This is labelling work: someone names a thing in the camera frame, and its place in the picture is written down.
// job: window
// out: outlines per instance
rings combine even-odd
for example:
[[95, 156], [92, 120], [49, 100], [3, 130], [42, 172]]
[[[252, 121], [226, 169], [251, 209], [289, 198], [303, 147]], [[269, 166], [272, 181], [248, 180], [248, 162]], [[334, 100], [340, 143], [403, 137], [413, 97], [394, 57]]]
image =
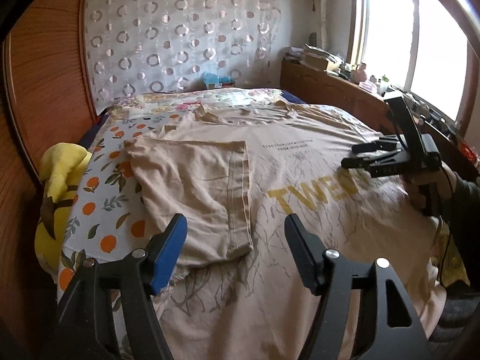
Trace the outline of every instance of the window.
[[420, 33], [410, 91], [455, 120], [467, 70], [467, 37], [438, 0], [419, 0], [418, 8]]
[[385, 74], [403, 88], [412, 47], [413, 1], [369, 0], [369, 5], [362, 62], [367, 64], [369, 74], [376, 78]]
[[358, 60], [457, 118], [467, 69], [467, 37], [438, 0], [364, 0]]

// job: black sleeve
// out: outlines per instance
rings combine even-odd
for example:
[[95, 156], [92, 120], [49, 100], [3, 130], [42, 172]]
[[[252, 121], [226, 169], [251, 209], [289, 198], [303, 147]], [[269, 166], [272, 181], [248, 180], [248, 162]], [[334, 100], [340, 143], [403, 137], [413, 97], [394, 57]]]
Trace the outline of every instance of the black sleeve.
[[443, 218], [450, 225], [470, 286], [480, 290], [480, 188], [457, 176], [453, 198], [444, 207]]

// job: white wall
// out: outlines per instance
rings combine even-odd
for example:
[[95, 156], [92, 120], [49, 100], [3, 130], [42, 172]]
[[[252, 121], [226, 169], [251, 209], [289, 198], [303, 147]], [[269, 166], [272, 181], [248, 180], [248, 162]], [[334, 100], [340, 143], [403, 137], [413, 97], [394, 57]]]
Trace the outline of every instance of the white wall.
[[279, 87], [281, 61], [285, 47], [303, 47], [308, 43], [313, 18], [313, 0], [279, 0], [282, 19], [275, 42], [272, 42], [272, 83]]
[[279, 0], [282, 18], [272, 42], [270, 77], [265, 81], [266, 86], [279, 87], [284, 49], [288, 46], [302, 47], [308, 42], [313, 16], [312, 1]]
[[352, 0], [331, 0], [328, 16], [330, 52], [343, 58], [349, 49], [351, 12]]

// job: curtain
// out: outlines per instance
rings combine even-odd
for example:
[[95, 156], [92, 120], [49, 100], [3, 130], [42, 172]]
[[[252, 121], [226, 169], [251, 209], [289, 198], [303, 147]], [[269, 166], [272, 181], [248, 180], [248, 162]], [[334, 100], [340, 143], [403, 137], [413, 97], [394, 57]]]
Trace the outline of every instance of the curtain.
[[279, 0], [87, 0], [87, 66], [97, 111], [148, 92], [202, 89], [202, 74], [268, 85]]
[[317, 47], [328, 50], [327, 12], [330, 0], [313, 0], [315, 6], [315, 32], [317, 33]]

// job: blue gripper pad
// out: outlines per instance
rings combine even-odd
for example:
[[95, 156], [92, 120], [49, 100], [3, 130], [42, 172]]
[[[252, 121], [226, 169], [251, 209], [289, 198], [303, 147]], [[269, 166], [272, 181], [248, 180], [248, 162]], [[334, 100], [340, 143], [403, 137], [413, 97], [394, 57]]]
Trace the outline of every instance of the blue gripper pad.
[[187, 237], [187, 219], [175, 214], [162, 234], [156, 234], [148, 242], [148, 259], [153, 263], [153, 278], [149, 283], [153, 295], [165, 288]]

